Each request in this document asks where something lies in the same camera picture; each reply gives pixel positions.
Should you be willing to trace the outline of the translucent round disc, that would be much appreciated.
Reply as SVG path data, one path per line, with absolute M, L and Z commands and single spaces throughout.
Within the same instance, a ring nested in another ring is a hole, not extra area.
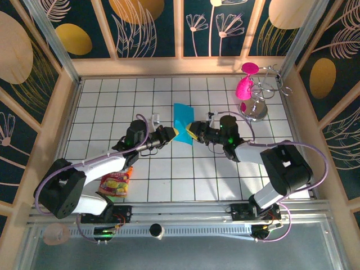
M 43 232 L 43 241 L 50 246 L 64 244 L 69 238 L 69 228 L 61 223 L 52 223 Z

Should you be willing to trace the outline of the red fruit candy bag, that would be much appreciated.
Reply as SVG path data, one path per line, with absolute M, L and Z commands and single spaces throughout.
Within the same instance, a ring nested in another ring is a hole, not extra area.
M 101 178 L 98 192 L 113 197 L 127 197 L 130 178 L 133 173 L 133 167 L 129 167 L 120 172 L 112 172 Z

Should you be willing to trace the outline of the aluminium frame post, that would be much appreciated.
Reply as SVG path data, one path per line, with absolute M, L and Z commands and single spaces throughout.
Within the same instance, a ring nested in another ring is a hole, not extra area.
M 295 64 L 296 59 L 300 55 L 303 47 L 306 45 L 307 40 L 313 33 L 320 18 L 324 14 L 324 11 L 329 3 L 329 0 L 314 0 L 311 5 L 302 26 L 297 32 L 294 41 L 292 42 L 290 49 L 288 50 L 285 60 L 280 68 L 278 76 L 278 85 L 283 83 L 288 76 L 290 70 Z
M 35 24 L 39 27 L 45 40 L 53 49 L 62 67 L 68 73 L 72 81 L 80 85 L 80 77 L 71 61 L 68 51 L 65 49 L 59 35 L 56 33 L 53 23 L 60 23 L 71 10 L 70 0 L 21 0 L 29 11 Z

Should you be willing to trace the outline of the blue cloth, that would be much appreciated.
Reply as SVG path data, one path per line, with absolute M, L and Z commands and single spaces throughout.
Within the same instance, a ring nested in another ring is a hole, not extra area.
M 186 127 L 194 122 L 194 108 L 182 103 L 174 104 L 174 127 L 179 132 L 179 135 L 174 139 L 175 141 L 193 144 L 192 137 L 187 133 Z

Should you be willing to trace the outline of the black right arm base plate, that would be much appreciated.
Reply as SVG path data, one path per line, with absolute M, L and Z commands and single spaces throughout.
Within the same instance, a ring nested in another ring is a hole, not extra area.
M 273 204 L 262 209 L 258 206 L 247 204 L 231 204 L 230 214 L 233 221 L 273 221 L 281 220 L 281 211 L 278 204 Z

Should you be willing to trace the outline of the black round knob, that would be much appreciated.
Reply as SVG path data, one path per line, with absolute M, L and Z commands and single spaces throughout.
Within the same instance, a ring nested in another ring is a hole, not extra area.
M 161 240 L 164 236 L 165 229 L 162 225 L 154 223 L 150 226 L 149 233 L 152 237 Z

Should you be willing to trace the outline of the aluminium mounting rail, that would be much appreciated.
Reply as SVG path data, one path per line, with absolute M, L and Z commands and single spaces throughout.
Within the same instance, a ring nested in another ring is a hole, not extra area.
M 235 201 L 191 202 L 130 202 L 132 213 L 128 226 L 198 225 L 233 223 L 230 205 Z M 284 200 L 281 217 L 283 224 L 314 223 L 332 219 L 329 202 L 326 200 Z

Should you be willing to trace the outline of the pink wine glass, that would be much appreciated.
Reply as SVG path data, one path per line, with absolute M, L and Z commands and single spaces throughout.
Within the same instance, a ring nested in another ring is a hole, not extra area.
M 235 94 L 239 100 L 248 100 L 251 98 L 251 88 L 254 85 L 251 76 L 259 71 L 259 66 L 253 62 L 246 62 L 242 65 L 241 70 L 246 77 L 239 81 Z

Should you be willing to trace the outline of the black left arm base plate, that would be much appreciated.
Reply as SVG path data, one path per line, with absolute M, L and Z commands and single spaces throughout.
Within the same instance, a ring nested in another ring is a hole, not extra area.
M 114 224 L 129 223 L 132 216 L 130 205 L 111 205 L 107 206 L 100 215 L 83 214 L 81 223 L 83 224 Z

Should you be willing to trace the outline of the grey table side rail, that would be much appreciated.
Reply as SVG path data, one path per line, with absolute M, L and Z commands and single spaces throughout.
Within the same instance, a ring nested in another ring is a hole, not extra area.
M 46 169 L 65 155 L 83 86 L 83 79 L 77 83 L 60 81 L 56 85 L 42 122 L 42 134 L 45 135 L 46 143 L 43 148 L 47 158 Z
M 287 96 L 282 96 L 282 99 L 285 103 L 294 141 L 306 143 L 320 149 L 316 116 L 302 80 L 295 73 L 293 76 L 286 78 L 284 86 L 292 89 L 292 92 L 288 93 Z M 313 171 L 310 184 L 317 183 L 323 173 L 322 158 L 317 152 L 307 147 L 301 146 L 300 152 L 304 155 Z

